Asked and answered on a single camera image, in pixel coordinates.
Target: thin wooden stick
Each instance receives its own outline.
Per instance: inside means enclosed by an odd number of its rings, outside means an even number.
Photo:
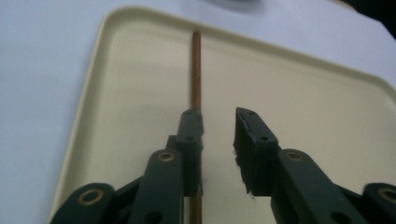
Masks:
[[[201,33],[192,34],[191,107],[201,109]],[[190,199],[190,224],[202,224],[202,189]]]
[[[191,107],[201,109],[201,34],[192,34]]]

